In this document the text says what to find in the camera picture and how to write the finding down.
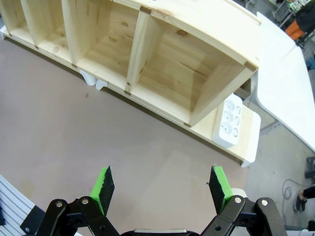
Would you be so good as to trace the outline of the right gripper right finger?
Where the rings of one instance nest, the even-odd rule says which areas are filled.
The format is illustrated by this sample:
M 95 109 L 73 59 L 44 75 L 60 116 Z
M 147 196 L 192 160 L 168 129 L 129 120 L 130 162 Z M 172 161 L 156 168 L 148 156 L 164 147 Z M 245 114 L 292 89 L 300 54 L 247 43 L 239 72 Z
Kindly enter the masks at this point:
M 236 227 L 245 228 L 251 236 L 287 235 L 275 202 L 268 197 L 253 202 L 234 194 L 221 166 L 211 167 L 208 186 L 217 214 L 202 236 L 229 236 Z

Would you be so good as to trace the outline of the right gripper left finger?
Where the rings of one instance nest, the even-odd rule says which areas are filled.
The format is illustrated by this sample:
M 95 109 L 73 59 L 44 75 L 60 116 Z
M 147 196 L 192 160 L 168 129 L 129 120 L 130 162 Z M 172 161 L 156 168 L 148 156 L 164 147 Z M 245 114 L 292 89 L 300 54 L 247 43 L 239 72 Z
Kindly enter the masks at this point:
M 102 168 L 90 195 L 68 203 L 50 202 L 37 231 L 38 236 L 74 236 L 79 228 L 89 228 L 94 236 L 118 236 L 107 218 L 115 185 L 110 166 Z

